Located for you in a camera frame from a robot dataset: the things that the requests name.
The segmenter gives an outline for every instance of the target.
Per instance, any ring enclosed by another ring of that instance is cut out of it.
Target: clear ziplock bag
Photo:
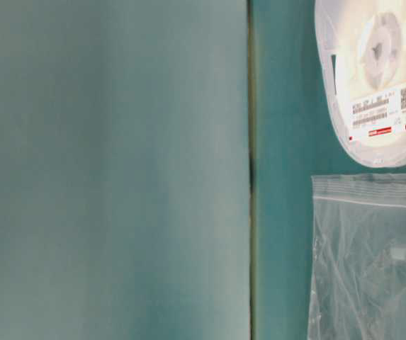
[[[313,177],[309,340],[406,339],[406,174]]]

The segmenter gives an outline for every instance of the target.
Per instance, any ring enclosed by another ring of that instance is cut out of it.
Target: white label
[[[406,84],[352,102],[349,140],[406,131]]]

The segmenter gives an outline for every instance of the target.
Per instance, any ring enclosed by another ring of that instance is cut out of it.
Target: red stripe
[[[386,133],[390,133],[390,132],[392,132],[392,128],[391,127],[386,127],[384,129],[370,131],[368,133],[368,135],[370,137],[372,137],[372,136],[385,135]]]

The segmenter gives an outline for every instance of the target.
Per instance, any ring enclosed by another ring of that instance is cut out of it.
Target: light teal panel
[[[248,339],[247,15],[0,0],[0,340]]]
[[[313,0],[252,0],[256,84],[255,340],[307,339],[311,175],[372,170],[342,149],[327,110]]]

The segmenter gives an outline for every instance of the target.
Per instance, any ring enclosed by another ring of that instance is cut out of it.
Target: dark line
[[[247,56],[248,56],[248,126],[249,126],[249,180],[250,180],[250,339],[256,338],[255,292],[256,292],[256,82],[254,72],[254,25],[253,0],[247,0]]]

